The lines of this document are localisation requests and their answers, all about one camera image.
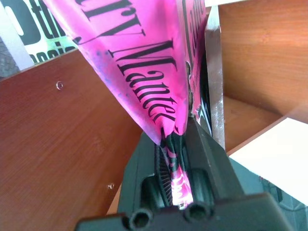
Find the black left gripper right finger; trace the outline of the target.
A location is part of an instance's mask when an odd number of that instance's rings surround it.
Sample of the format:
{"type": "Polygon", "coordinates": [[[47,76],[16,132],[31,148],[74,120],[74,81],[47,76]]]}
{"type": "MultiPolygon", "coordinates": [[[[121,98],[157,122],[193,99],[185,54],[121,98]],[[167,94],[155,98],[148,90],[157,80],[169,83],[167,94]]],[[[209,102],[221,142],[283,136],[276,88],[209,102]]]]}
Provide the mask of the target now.
{"type": "Polygon", "coordinates": [[[187,207],[240,208],[244,191],[225,150],[195,119],[188,119],[183,144],[193,198],[187,207]]]}

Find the wooden bookshelf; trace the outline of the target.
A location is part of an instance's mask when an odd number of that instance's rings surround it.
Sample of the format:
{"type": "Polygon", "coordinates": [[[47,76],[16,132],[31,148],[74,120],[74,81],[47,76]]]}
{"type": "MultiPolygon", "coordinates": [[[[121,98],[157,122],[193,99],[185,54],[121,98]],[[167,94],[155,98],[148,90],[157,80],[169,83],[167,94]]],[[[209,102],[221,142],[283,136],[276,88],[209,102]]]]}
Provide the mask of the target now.
{"type": "MultiPolygon", "coordinates": [[[[227,153],[285,117],[308,124],[308,0],[218,10],[211,89],[224,88],[227,153]]],[[[0,81],[0,231],[73,231],[114,213],[140,135],[79,51],[0,81]]]]}

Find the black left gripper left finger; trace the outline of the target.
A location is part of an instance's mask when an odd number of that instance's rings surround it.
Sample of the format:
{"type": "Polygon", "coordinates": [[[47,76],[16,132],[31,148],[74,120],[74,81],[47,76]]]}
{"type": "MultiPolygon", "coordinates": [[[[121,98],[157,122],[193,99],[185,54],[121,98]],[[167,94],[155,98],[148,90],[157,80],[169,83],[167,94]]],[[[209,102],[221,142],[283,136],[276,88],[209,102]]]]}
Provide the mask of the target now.
{"type": "Polygon", "coordinates": [[[145,133],[124,171],[118,213],[132,214],[140,208],[157,211],[173,206],[171,174],[164,154],[145,133]]]}

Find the pink book with black lettering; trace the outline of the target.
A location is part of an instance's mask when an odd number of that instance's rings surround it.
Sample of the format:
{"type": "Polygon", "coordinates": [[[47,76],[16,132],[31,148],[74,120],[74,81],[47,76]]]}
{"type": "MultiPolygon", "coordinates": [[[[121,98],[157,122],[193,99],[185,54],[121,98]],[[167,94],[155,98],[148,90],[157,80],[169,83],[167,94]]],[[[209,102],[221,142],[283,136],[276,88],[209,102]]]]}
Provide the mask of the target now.
{"type": "Polygon", "coordinates": [[[193,202],[180,145],[211,130],[205,0],[44,0],[118,102],[163,152],[172,204],[193,202]]]}

